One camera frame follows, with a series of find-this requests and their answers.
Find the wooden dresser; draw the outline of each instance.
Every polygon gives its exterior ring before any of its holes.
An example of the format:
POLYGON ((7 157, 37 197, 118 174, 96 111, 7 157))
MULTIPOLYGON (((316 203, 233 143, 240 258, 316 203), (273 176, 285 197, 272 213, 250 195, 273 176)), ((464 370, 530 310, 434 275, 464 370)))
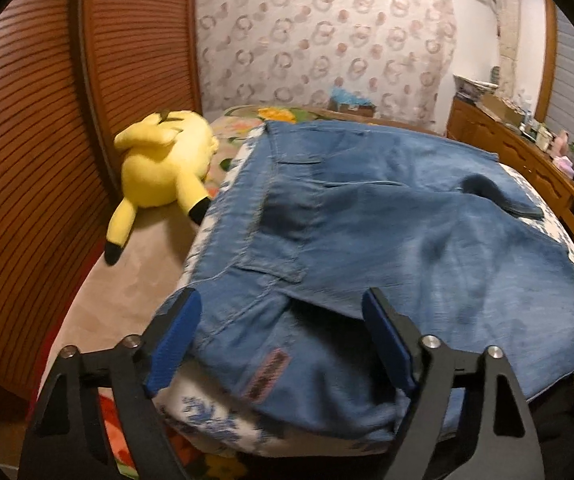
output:
POLYGON ((454 99, 447 137, 498 153, 540 193, 574 241, 574 182, 537 146, 494 121, 479 108, 454 99))

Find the plush toy head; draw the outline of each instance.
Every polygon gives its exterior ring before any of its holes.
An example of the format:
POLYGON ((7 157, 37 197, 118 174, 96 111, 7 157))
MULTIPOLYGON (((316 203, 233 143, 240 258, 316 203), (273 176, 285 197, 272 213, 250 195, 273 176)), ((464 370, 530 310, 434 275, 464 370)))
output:
POLYGON ((202 222, 209 206, 202 180, 218 140, 197 113, 163 112, 125 128, 114 146, 128 151, 121 171, 124 198, 107 228, 105 260, 110 265, 122 254, 139 207, 177 201, 194 222, 202 222))

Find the metal screw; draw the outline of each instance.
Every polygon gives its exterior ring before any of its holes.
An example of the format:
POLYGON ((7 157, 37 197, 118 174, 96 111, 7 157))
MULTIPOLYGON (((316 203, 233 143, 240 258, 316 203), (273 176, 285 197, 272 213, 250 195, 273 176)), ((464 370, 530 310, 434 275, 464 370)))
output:
POLYGON ((427 348, 438 348, 440 346, 440 339, 438 339, 435 335, 423 336, 420 341, 422 341, 423 345, 425 345, 427 348))
POLYGON ((67 345, 61 348, 61 357, 63 359, 69 359, 70 357, 76 355, 77 352, 78 348, 76 348, 74 345, 67 345))
POLYGON ((502 349, 497 346, 490 346, 487 349, 487 353, 491 355, 491 357, 493 357, 494 359, 500 359, 504 355, 502 349))
POLYGON ((127 335, 123 338, 121 343, 123 343, 123 346, 126 346, 127 348, 138 348, 141 345, 141 336, 136 334, 127 335))

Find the bed sheet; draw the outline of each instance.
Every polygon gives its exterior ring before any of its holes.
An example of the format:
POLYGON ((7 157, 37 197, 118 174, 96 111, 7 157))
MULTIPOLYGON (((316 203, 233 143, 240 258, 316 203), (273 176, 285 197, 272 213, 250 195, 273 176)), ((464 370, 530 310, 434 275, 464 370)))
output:
MULTIPOLYGON (((227 193, 253 150, 254 139, 262 133, 262 124, 257 108, 229 110, 212 123, 221 147, 205 183, 210 195, 227 193)), ((574 244, 551 209, 519 173, 504 168, 544 211, 542 221, 522 221, 565 244, 574 263, 574 244)), ((227 214, 221 203, 216 200, 209 208, 197 232, 174 204, 140 211, 118 264, 107 267, 99 259, 78 291, 50 349, 46 370, 67 344, 83 352, 94 351, 112 347, 125 334, 141 333, 162 301, 189 283, 209 233, 227 214)), ((110 397, 110 392, 103 394, 110 397)), ((156 402, 168 425, 207 453, 227 456, 241 450, 262 456, 359 456, 384 450, 382 443, 319 436, 268 420, 229 396, 192 359, 183 362, 173 387, 161 392, 156 402)))

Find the patterned curtain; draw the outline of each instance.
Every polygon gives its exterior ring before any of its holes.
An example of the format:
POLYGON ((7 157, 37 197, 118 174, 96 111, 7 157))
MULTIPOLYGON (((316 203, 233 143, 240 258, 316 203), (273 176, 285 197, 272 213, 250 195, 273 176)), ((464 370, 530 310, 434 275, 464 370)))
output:
POLYGON ((496 0, 500 31, 500 83, 496 95, 513 98, 520 40, 520 0, 496 0))
POLYGON ((203 109, 325 106, 334 85, 429 127, 456 45, 451 0, 197 0, 203 109))

